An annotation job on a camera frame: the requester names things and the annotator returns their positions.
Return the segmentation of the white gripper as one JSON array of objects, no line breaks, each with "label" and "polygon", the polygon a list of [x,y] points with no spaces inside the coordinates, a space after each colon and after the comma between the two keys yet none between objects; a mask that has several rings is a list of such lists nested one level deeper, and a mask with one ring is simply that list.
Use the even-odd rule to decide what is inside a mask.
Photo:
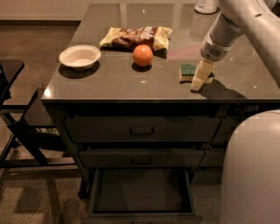
[{"label": "white gripper", "polygon": [[207,80],[210,73],[214,70],[214,62],[222,60],[232,46],[223,46],[215,43],[209,34],[207,34],[200,48],[200,55],[204,58],[197,66],[192,78],[192,91],[199,91]]}]

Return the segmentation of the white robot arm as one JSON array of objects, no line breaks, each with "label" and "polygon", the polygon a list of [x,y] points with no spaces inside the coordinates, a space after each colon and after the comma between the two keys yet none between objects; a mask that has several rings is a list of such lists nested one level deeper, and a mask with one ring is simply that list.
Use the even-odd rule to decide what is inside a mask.
[{"label": "white robot arm", "polygon": [[[191,90],[198,91],[235,40],[246,35],[269,74],[244,75],[266,95],[280,86],[277,0],[220,0],[220,14],[201,45]],[[280,110],[252,115],[234,131],[224,158],[219,224],[280,224]]]}]

